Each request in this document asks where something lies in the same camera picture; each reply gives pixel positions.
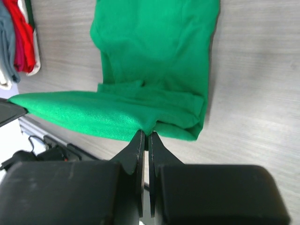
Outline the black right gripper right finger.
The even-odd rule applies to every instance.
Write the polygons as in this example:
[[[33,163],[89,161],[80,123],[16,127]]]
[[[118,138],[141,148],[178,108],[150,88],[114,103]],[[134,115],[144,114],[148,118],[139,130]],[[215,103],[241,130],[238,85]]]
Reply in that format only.
[[[150,192],[150,213],[155,216],[156,187],[159,174],[159,167],[162,165],[183,165],[174,154],[163,144],[157,132],[148,136],[149,152],[149,192]]]

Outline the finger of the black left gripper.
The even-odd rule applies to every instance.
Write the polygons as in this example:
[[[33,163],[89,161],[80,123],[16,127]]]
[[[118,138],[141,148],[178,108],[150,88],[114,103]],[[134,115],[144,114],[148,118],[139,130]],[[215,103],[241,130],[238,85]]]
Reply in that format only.
[[[8,102],[7,99],[0,99],[0,127],[26,115],[28,110],[19,105]]]

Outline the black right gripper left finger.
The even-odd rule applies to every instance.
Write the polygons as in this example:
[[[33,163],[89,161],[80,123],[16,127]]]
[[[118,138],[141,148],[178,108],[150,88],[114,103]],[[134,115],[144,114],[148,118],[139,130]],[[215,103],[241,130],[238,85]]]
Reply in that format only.
[[[120,163],[127,175],[134,180],[134,196],[139,216],[143,216],[143,194],[144,194],[144,151],[145,133],[137,131],[129,144],[115,155],[111,162]]]

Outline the green t-shirt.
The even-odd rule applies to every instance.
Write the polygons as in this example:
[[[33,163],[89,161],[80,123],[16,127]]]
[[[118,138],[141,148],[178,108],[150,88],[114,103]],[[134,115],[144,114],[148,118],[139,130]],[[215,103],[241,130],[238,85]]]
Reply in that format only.
[[[187,141],[204,125],[217,0],[98,0],[90,36],[97,91],[27,93],[11,103],[58,126],[129,141],[141,130]]]

